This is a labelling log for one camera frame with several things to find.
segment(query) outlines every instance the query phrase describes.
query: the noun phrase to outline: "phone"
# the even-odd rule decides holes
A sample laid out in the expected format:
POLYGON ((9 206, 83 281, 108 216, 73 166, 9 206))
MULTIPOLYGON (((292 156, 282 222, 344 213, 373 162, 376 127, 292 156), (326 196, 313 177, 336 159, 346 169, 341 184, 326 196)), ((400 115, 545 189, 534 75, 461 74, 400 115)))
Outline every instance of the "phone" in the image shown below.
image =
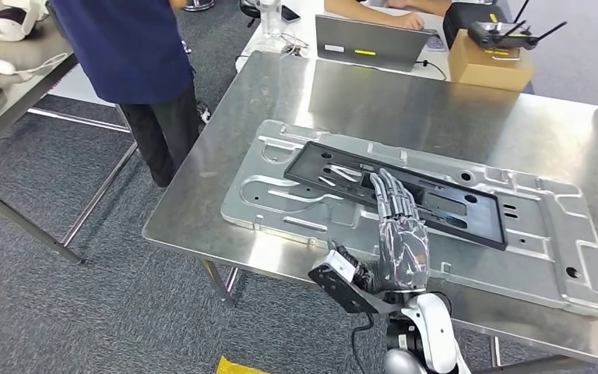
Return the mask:
POLYGON ((283 19, 285 23, 288 24, 295 23, 299 19, 301 19, 301 17, 299 17, 297 13, 293 12, 292 9, 286 7, 285 5, 282 5, 280 7, 280 17, 283 19))
POLYGON ((441 37, 439 37, 439 32, 434 29, 423 29, 423 31, 432 34, 429 39, 427 39, 427 48, 431 51, 447 51, 441 37))

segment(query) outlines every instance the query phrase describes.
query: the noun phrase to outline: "black plastic frame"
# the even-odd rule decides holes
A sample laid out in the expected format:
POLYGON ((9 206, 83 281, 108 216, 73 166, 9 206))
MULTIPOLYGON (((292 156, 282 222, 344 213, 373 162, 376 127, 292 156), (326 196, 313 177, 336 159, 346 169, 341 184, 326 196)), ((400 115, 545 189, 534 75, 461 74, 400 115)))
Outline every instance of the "black plastic frame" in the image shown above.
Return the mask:
POLYGON ((283 176, 309 188, 319 189, 355 203, 376 208, 375 189, 369 182, 369 174, 378 172, 380 168, 385 168, 398 178, 412 193, 420 211, 420 218, 425 220, 429 228, 505 251, 508 243, 505 237, 501 208, 497 196, 493 194, 315 142, 306 143, 304 149, 287 167, 283 176), (325 154, 328 154, 329 157, 325 158, 323 156, 325 154), (332 179, 331 182, 336 183, 335 186, 318 180, 318 178, 325 177, 323 171, 333 165, 344 166, 347 169, 360 172, 361 180, 355 183, 347 181, 345 178, 339 178, 336 183, 335 179, 332 179), (451 210, 442 210, 439 206, 428 206, 426 200, 428 195, 432 199, 440 199, 440 201, 451 203, 453 206, 462 206, 465 212, 457 214, 451 210), (475 225, 485 229, 479 230, 477 233, 472 232, 466 217, 470 216, 472 211, 480 212, 480 215, 483 216, 487 210, 489 210, 486 218, 488 222, 475 225))

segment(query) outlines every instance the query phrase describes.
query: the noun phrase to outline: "person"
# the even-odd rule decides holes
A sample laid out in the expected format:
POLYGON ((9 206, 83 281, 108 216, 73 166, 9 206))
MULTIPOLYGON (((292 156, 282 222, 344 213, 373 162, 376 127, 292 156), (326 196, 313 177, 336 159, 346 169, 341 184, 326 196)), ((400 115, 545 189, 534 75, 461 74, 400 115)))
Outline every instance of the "person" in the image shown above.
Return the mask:
MULTIPOLYGON (((421 12, 444 16, 450 7, 449 0, 388 0, 387 5, 392 8, 414 8, 421 12)), ((368 8, 358 0, 325 0, 324 9, 349 19, 369 23, 379 23, 386 26, 403 27, 412 30, 421 30, 424 26, 423 19, 415 12, 394 16, 378 10, 368 8)))
POLYGON ((183 0, 51 0, 97 96, 120 107, 166 187, 199 136, 193 68, 174 9, 183 0))

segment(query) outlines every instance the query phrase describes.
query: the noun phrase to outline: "yellow sticker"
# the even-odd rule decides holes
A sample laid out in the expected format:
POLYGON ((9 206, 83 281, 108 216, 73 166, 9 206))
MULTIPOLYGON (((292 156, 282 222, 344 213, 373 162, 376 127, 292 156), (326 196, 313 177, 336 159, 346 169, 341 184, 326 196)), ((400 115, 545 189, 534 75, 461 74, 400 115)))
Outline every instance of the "yellow sticker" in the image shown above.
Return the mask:
POLYGON ((235 364, 228 361, 224 356, 221 356, 215 374, 265 374, 265 372, 235 364))
POLYGON ((485 49, 484 50, 485 53, 488 53, 490 55, 499 55, 499 56, 509 56, 510 52, 508 50, 500 50, 500 49, 485 49))
POLYGON ((376 52, 373 52, 373 51, 363 51, 361 49, 355 49, 354 53, 358 53, 359 55, 368 55, 368 56, 374 56, 377 54, 376 52))

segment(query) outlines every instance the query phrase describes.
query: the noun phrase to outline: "water bottle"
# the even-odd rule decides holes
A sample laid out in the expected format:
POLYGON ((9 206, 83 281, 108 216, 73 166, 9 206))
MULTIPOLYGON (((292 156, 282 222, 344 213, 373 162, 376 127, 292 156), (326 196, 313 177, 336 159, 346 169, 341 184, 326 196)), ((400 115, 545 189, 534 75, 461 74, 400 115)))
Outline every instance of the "water bottle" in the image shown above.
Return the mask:
POLYGON ((262 33, 267 38, 279 37, 283 32, 283 21, 280 18, 280 0, 257 0, 260 10, 262 33))

